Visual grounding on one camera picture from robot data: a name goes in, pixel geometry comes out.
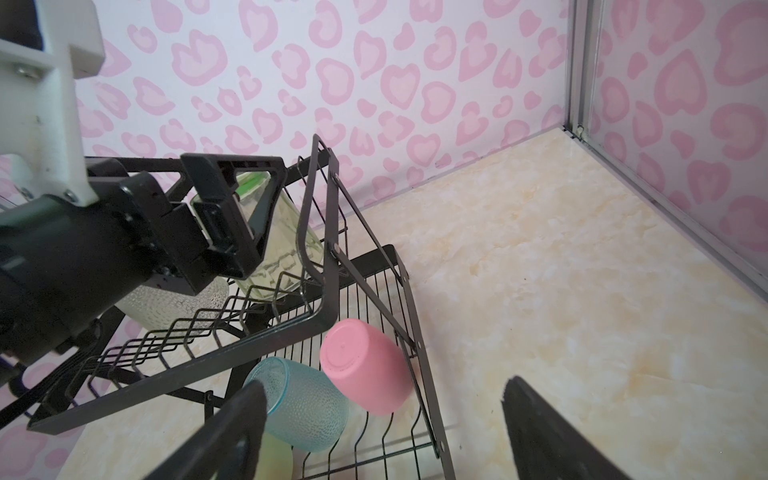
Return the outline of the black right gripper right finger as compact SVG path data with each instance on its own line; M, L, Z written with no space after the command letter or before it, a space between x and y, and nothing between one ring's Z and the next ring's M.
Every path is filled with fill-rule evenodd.
M522 377L507 381L502 410L520 479L629 479Z

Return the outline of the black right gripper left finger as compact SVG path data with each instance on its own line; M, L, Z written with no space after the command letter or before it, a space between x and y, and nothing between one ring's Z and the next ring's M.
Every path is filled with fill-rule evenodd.
M267 419L263 384L245 385L149 479L253 479Z

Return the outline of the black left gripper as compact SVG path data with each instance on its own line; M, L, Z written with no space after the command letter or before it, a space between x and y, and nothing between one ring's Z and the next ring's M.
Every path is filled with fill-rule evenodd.
M146 286L198 294L216 274L247 279L264 260L275 207L287 178L282 158L186 153L181 161L87 158L85 165L100 205L125 232L130 261L140 267ZM237 193L237 176L243 172L268 174L250 217L244 215ZM192 184L198 195L194 210L211 247L182 202Z

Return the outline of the light green ceramic mug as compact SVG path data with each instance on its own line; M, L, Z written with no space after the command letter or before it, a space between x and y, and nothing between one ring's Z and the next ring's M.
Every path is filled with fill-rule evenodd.
M292 447L265 432L262 436L255 480L291 480L293 477Z

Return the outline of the frosted teal textured cup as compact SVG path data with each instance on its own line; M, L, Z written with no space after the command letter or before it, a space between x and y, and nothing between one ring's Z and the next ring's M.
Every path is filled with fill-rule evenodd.
M342 436L349 401L325 373L275 356L260 361L245 382L262 384L272 436L304 452L328 450Z

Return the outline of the clear green plastic cup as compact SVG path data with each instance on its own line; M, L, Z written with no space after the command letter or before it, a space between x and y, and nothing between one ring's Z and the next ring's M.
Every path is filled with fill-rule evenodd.
M248 219L264 194L269 174L241 173L237 175L237 181L240 209ZM264 303L281 299L310 279L298 250L299 220L299 209L282 191L275 207L264 260L248 279L235 281L251 300Z

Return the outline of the pink plastic cup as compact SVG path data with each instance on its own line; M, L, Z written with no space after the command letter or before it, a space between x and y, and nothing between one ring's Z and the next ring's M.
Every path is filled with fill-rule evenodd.
M346 398L373 415L394 413L413 392L410 363L402 349L359 319L341 320L327 332L320 365Z

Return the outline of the frosted pale green textured cup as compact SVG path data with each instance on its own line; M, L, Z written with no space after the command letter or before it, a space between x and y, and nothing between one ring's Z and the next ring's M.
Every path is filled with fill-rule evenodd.
M148 331L209 327L229 296L229 285L215 278L196 296L139 286L116 303L127 317Z

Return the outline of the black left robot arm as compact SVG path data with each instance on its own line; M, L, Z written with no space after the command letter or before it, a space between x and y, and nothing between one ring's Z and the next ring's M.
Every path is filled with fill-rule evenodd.
M276 156L96 158L90 206L52 195L1 215L1 379L72 343L146 285L196 295L264 260L287 178Z

